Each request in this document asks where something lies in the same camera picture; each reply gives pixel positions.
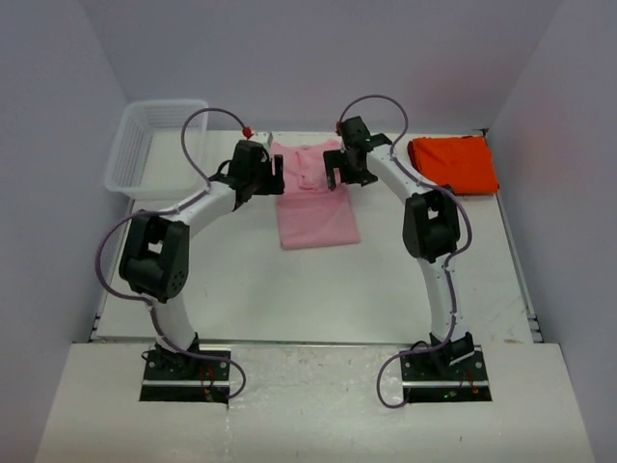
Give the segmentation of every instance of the cable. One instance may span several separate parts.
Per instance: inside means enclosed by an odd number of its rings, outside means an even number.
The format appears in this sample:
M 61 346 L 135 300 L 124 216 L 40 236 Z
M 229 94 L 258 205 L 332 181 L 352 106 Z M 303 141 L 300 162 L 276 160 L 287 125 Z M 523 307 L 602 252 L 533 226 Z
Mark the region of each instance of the cable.
M 150 299 L 148 299 L 148 298 L 146 298 L 144 296 L 138 296 L 138 295 L 134 295 L 134 294 L 126 294 L 126 293 L 123 293 L 123 292 L 120 292 L 120 291 L 117 291 L 117 290 L 113 289 L 111 287 L 111 285 L 109 283 L 107 283 L 107 281 L 105 280 L 105 276 L 103 275 L 103 269 L 102 269 L 102 255 L 103 255 L 103 250 L 105 249 L 105 244 L 107 244 L 107 241 L 109 241 L 109 238 L 122 225 L 124 225 L 125 223 L 127 223 L 128 221 L 130 221 L 130 220 L 132 220 L 132 219 L 134 219 L 136 217 L 161 217 L 161 216 L 167 216 L 167 215 L 174 215 L 174 214 L 178 213 L 179 211 L 182 211 L 182 210 L 186 209 L 187 207 L 193 205 L 194 203 L 196 203 L 197 201 L 199 201 L 201 198 L 203 198 L 205 195 L 208 194 L 208 192 L 210 190 L 210 179 L 200 169 L 200 167 L 195 163 L 195 161 L 191 158 L 191 155 L 189 154 L 189 151 L 186 148 L 185 135 L 186 135 L 186 130 L 187 130 L 189 124 L 191 123 L 191 121 L 196 116 L 198 116 L 199 114 L 202 114 L 202 113 L 209 113 L 209 112 L 212 112 L 212 113 L 223 113 L 223 114 L 227 114 L 227 115 L 233 117 L 242 126 L 242 134 L 246 138 L 251 138 L 251 136 L 252 136 L 251 129 L 248 128 L 246 125 L 244 125 L 244 123 L 240 120 L 240 118 L 238 118 L 235 114 L 231 113 L 227 109 L 221 109 L 221 108 L 202 108 L 202 109 L 200 109 L 198 111 L 195 111 L 193 114 L 191 114 L 187 118 L 187 120 L 184 122 L 184 125 L 182 126 L 182 130 L 180 131 L 180 144 L 182 145 L 182 152 L 184 153 L 184 157 L 186 157 L 186 160 L 193 167 L 193 169 L 195 169 L 195 171 L 199 174 L 199 176 L 201 178 L 203 178 L 203 180 L 205 181 L 207 189 L 201 191 L 195 197 L 191 198 L 190 200 L 188 200 L 185 203 L 179 204 L 177 207 L 174 207 L 173 209 L 166 209 L 166 210 L 138 210 L 137 212 L 133 212 L 132 214 L 129 214 L 126 217 L 124 217 L 123 219 L 121 219 L 107 233 L 105 233 L 105 235 L 103 236 L 103 239 L 101 239 L 100 243 L 96 247 L 96 254 L 94 256 L 94 273 L 96 274 L 96 277 L 98 278 L 98 281 L 103 286 L 103 288 L 107 292 L 109 292 L 110 294 L 112 294 L 112 295 L 114 295 L 116 297 L 119 297 L 120 299 L 125 299 L 127 301 L 139 301 L 139 302 L 143 302 L 144 304 L 146 304 L 148 306 L 148 308 L 149 308 L 150 318 L 152 320 L 152 324 L 154 325 L 154 329 L 155 329 L 156 333 L 176 353 L 183 354 L 183 355 L 186 355 L 187 357 L 192 357 L 194 359 L 208 361 L 208 362 L 225 362 L 227 364 L 230 364 L 230 365 L 236 367 L 237 370 L 240 372 L 240 375 L 242 376 L 242 384 L 240 385 L 240 388 L 235 393 L 233 393 L 233 394 L 228 396 L 228 399 L 231 399 L 231 398 L 234 398 L 234 397 L 238 396 L 244 390 L 244 387 L 246 386 L 247 375 L 244 372 L 244 369 L 242 369 L 242 367 L 240 367 L 240 365 L 237 362 L 233 361 L 232 359 L 228 359 L 227 357 L 217 357 L 217 356 L 213 356 L 213 355 L 196 354 L 194 352 L 190 352 L 190 351 L 188 351 L 186 349 L 183 349 L 180 346 L 178 346 L 178 345 L 174 344 L 173 342 L 171 342 L 170 340 L 168 340 L 167 337 L 165 336 L 165 334 L 163 333 L 159 323 L 158 323 L 158 318 L 157 318 L 157 314 L 156 314 L 156 309 L 154 307 L 154 303 Z
M 384 375 L 384 371 L 386 371 L 386 368 L 389 366 L 389 364 L 391 364 L 397 359 L 400 359 L 401 357 L 407 357 L 408 355 L 417 355 L 419 353 L 426 354 L 426 353 L 431 353 L 431 352 L 437 352 L 443 347 L 445 347 L 452 339 L 452 335 L 454 334 L 454 328 L 456 326 L 456 313 L 458 312 L 458 304 L 456 300 L 456 293 L 454 291 L 454 283 L 452 282 L 452 275 L 450 274 L 450 271 L 448 270 L 448 265 L 450 264 L 450 261 L 454 257 L 459 256 L 460 254 L 464 253 L 467 249 L 469 249 L 469 246 L 471 246 L 471 242 L 473 240 L 473 234 L 471 231 L 471 221 L 469 220 L 469 216 L 467 215 L 467 212 L 463 208 L 463 205 L 461 204 L 460 200 L 454 195 L 454 193 L 452 193 L 450 190 L 446 188 L 442 188 L 438 185 L 435 185 L 433 183 L 424 181 L 423 179 L 416 177 L 394 155 L 394 148 L 396 144 L 405 136 L 405 134 L 407 133 L 407 129 L 409 128 L 409 118 L 407 117 L 407 112 L 405 111 L 405 108 L 403 108 L 403 106 L 398 101 L 396 101 L 394 98 L 387 96 L 387 95 L 374 94 L 374 95 L 361 96 L 360 98 L 353 100 L 351 103 L 349 103 L 345 107 L 345 109 L 340 115 L 340 118 L 338 119 L 338 123 L 342 123 L 342 119 L 345 117 L 345 114 L 347 114 L 347 111 L 349 111 L 349 109 L 353 105 L 355 105 L 356 103 L 359 103 L 360 101 L 364 101 L 366 99 L 372 99 L 372 98 L 384 99 L 386 101 L 393 103 L 403 115 L 403 121 L 404 121 L 403 130 L 401 134 L 398 137 L 396 137 L 396 139 L 394 139 L 394 141 L 392 142 L 389 148 L 389 155 L 392 161 L 394 162 L 394 164 L 396 164 L 396 166 L 403 172 L 403 174 L 405 174 L 407 177 L 413 180 L 416 183 L 416 185 L 422 186 L 424 188 L 430 188 L 432 190 L 437 190 L 441 192 L 442 194 L 446 195 L 449 199 L 451 199 L 456 205 L 456 207 L 461 211 L 461 215 L 463 216 L 463 221 L 465 222 L 465 228 L 467 230 L 467 242 L 465 243 L 465 245 L 457 249 L 456 251 L 450 253 L 450 255 L 447 258 L 445 258 L 445 260 L 443 261 L 443 270 L 445 271 L 445 279 L 447 281 L 450 298 L 452 299 L 452 318 L 450 321 L 450 329 L 448 330 L 447 335 L 442 340 L 442 342 L 440 342 L 439 344 L 426 347 L 420 350 L 416 350 L 416 347 L 419 345 L 420 341 L 416 342 L 416 344 L 414 344 L 410 349 L 404 350 L 402 352 L 392 355 L 389 359 L 387 359 L 384 362 L 384 364 L 379 369 L 379 373 L 377 374 L 377 384 L 376 384 L 377 397 L 379 398 L 379 401 L 382 402 L 382 404 L 385 407 L 390 408 L 390 409 L 395 409 L 395 408 L 404 407 L 405 404 L 407 403 L 407 400 L 403 398 L 402 402 L 396 403 L 396 404 L 387 403 L 384 400 L 384 397 L 382 396 L 382 390 L 381 390 L 381 382 L 382 382 L 382 377 Z
M 223 161 L 221 164 L 219 164 L 219 168 L 216 170 L 216 175 L 219 176 L 220 174 L 223 173 L 223 169 L 225 169 L 225 167 L 230 163 L 231 161 L 229 159 Z
M 345 117 L 345 114 L 347 114 L 347 111 L 349 111 L 352 106 L 354 106 L 356 103 L 360 103 L 361 101 L 364 101 L 366 99 L 384 99 L 386 101 L 389 101 L 390 103 L 394 104 L 401 111 L 401 114 L 403 115 L 403 121 L 405 123 L 405 125 L 403 126 L 403 131 L 401 132 L 401 134 L 398 137 L 396 137 L 394 139 L 394 141 L 392 142 L 392 144 L 389 147 L 389 155 L 390 156 L 394 156 L 394 147 L 405 136 L 405 134 L 407 133 L 407 129 L 409 128 L 409 118 L 407 117 L 407 112 L 405 111 L 405 108 L 403 108 L 403 105 L 401 103 L 399 103 L 398 101 L 396 101 L 391 96 L 372 94 L 372 95 L 361 96 L 360 98 L 354 99 L 351 103 L 349 103 L 345 107 L 345 109 L 343 109 L 343 112 L 340 114 L 340 118 L 338 118 L 338 123 L 342 123 L 343 122 L 343 118 Z
M 409 348 L 409 350 L 414 350 L 421 344 L 424 344 L 425 347 L 428 347 L 428 342 L 426 342 L 425 340 L 419 340 L 417 342 L 414 342 L 414 344 Z
M 193 114 L 191 114 L 186 119 L 186 121 L 184 121 L 184 124 L 182 125 L 182 130 L 180 131 L 180 144 L 182 145 L 182 152 L 184 153 L 184 157 L 186 157 L 186 160 L 189 162 L 191 167 L 193 169 L 195 169 L 195 171 L 198 173 L 198 175 L 201 178 L 203 178 L 203 181 L 205 181 L 205 185 L 207 186 L 208 190 L 210 189 L 210 178 L 208 178 L 208 176 L 203 172 L 203 170 L 200 169 L 200 166 L 198 166 L 195 163 L 195 161 L 191 158 L 191 155 L 189 154 L 189 150 L 186 148 L 185 135 L 186 135 L 186 129 L 189 127 L 189 124 L 191 123 L 191 121 L 195 117 L 197 117 L 199 114 L 211 113 L 211 112 L 223 113 L 223 114 L 227 114 L 228 116 L 233 117 L 234 119 L 236 119 L 238 121 L 238 123 L 242 127 L 242 134 L 245 137 L 251 138 L 251 136 L 253 135 L 251 130 L 246 125 L 244 125 L 242 120 L 240 118 L 238 118 L 235 114 L 233 114 L 231 111 L 228 111 L 227 109 L 222 109 L 222 108 L 202 108 L 202 109 L 199 109 L 199 110 L 195 111 Z
M 214 386 L 214 371 L 212 371 L 212 368 L 210 366 L 208 366 L 208 376 L 210 376 L 210 385 L 206 388 L 205 385 L 203 384 L 203 367 L 200 367 L 201 389 L 203 390 L 205 401 L 211 402 L 212 401 L 211 389 L 212 389 L 212 386 Z

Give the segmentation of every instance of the white wall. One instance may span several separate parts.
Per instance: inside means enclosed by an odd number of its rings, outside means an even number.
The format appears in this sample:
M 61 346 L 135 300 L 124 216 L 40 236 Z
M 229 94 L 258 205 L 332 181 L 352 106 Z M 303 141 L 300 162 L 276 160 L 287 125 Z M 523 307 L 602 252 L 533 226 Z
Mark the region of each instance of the white wall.
M 617 461 L 617 2 L 566 0 L 490 132 L 545 336 L 599 462 Z
M 95 244 L 126 207 L 101 186 L 125 97 L 75 0 L 2 2 L 0 66 L 0 461 L 17 463 L 92 327 Z
M 425 131 L 492 123 L 560 3 L 80 1 L 129 99 L 202 97 L 252 125 L 329 130 L 353 98 L 385 93 Z M 366 104 L 374 128 L 400 128 L 395 108 Z

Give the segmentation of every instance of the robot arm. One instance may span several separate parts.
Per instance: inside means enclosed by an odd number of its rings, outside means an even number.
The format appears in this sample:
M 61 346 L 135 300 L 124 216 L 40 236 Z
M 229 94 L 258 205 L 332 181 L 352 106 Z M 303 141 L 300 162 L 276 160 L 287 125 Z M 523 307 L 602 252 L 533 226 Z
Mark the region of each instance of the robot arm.
M 173 345 L 189 350 L 197 334 L 188 319 L 182 289 L 189 272 L 189 243 L 205 227 L 253 195 L 282 194 L 282 157 L 270 156 L 272 134 L 254 134 L 235 147 L 228 171 L 211 178 L 208 194 L 198 192 L 165 209 L 162 216 L 131 221 L 120 262 L 120 276 L 151 299 L 160 331 Z M 162 338 L 157 343 L 175 352 Z
M 324 152 L 326 176 L 330 189 L 335 188 L 336 175 L 343 183 L 365 186 L 381 180 L 405 206 L 403 242 L 407 251 L 418 260 L 428 292 L 431 308 L 431 343 L 438 345 L 454 331 L 442 349 L 446 366 L 460 362 L 473 354 L 473 338 L 463 321 L 459 307 L 452 313 L 452 293 L 457 301 L 455 269 L 448 265 L 452 291 L 444 262 L 457 249 L 461 236 L 456 204 L 444 193 L 417 184 L 406 176 L 390 156 L 391 141 L 384 134 L 371 135 L 360 117 L 341 123 L 338 133 L 341 150 Z M 424 179 L 424 184 L 433 184 Z

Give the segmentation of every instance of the tabletop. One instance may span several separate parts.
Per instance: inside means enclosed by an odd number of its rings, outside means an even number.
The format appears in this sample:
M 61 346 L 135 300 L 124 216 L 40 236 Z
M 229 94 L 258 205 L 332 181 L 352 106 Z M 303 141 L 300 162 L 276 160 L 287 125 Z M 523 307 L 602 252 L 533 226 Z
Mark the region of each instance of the tabletop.
M 287 146 L 315 145 L 333 133 L 275 132 Z M 398 145 L 408 162 L 408 134 Z M 202 163 L 214 172 L 229 158 L 238 131 L 210 131 Z M 148 166 L 162 175 L 164 165 Z M 427 339 L 430 311 L 419 265 L 405 250 L 403 205 L 377 182 L 349 188 L 362 242 L 285 251 L 274 197 L 253 197 L 191 241 L 183 290 L 189 317 L 204 340 L 325 343 L 410 343 Z M 473 243 L 457 258 L 460 310 L 476 343 L 532 342 L 525 302 L 496 196 L 465 197 Z M 137 201 L 134 209 L 174 201 Z M 466 239 L 462 230 L 462 240 Z M 116 268 L 112 285 L 128 291 Z M 154 337 L 140 304 L 107 296 L 95 336 Z

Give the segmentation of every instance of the red wire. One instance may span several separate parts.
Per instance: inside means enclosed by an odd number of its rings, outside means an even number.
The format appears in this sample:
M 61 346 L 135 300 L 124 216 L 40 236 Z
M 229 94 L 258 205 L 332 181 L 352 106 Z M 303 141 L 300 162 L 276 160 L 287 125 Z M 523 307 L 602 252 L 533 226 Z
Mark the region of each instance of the red wire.
M 210 391 L 208 391 L 205 387 L 205 385 L 203 384 L 203 367 L 200 367 L 200 382 L 201 382 L 201 388 L 203 389 L 203 395 L 205 395 L 205 398 L 208 399 L 210 396 Z
M 214 384 L 214 371 L 212 371 L 212 368 L 210 367 L 210 365 L 206 366 L 208 368 L 208 375 L 210 376 L 210 388 L 212 387 L 212 385 Z
M 478 388 L 473 386 L 473 374 L 471 373 L 471 370 L 469 368 L 467 368 L 467 376 L 469 378 L 469 383 L 471 384 L 471 391 L 474 394 L 478 394 Z

